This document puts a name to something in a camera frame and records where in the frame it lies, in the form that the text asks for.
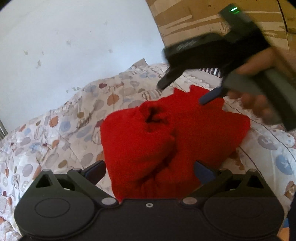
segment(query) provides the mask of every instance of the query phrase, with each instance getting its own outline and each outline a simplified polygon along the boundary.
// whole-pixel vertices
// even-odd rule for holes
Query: red sweater
[[[208,90],[192,85],[140,107],[116,111],[101,125],[112,190],[123,198],[183,198],[199,185],[196,160],[219,168],[250,128],[248,117],[222,110],[224,100],[201,106]]]

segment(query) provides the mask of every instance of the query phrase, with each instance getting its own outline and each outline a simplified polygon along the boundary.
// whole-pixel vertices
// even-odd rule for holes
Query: bed
[[[216,69],[187,71],[161,92],[156,84],[167,68],[167,64],[147,65],[143,59],[117,76],[88,84],[60,108],[28,121],[0,142],[2,240],[21,237],[14,209],[42,169],[64,174],[104,159],[99,126],[108,114],[171,95],[174,88],[189,91],[193,84],[211,90],[221,80]],[[242,109],[239,100],[225,98],[224,110],[249,116],[251,129],[221,168],[238,174],[257,169],[287,214],[296,187],[296,132],[287,133],[282,125],[262,124],[251,111]],[[108,173],[97,186],[113,195]],[[287,220],[283,227],[280,235],[285,239]]]

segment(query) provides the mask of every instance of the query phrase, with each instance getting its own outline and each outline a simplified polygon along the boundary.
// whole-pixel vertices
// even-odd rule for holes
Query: red cloth
[[[200,185],[196,160],[219,168],[235,151],[250,120],[223,111],[222,98],[199,105],[207,92],[193,85],[188,93],[175,89],[169,97],[107,116],[101,138],[117,199],[183,198]]]

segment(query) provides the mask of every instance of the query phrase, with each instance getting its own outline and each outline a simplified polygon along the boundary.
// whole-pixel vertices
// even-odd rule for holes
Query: black device
[[[284,211],[256,170],[234,175],[195,162],[203,186],[183,200],[125,199],[95,184],[106,165],[42,171],[15,208],[22,241],[280,241]]]
[[[288,131],[295,129],[295,79],[289,79],[275,69],[262,71],[253,77],[236,74],[236,68],[270,44],[258,26],[235,5],[228,5],[220,11],[220,15],[230,26],[226,35],[203,34],[163,50],[170,67],[157,87],[165,89],[187,69],[219,68],[221,86],[200,98],[200,104],[224,97],[229,89],[263,94],[277,113],[274,123],[283,123]]]

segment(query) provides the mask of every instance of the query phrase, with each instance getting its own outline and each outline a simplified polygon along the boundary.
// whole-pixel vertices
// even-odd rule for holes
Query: black and white striped cloth
[[[221,78],[221,72],[218,68],[207,68],[207,69],[200,69],[200,70]]]

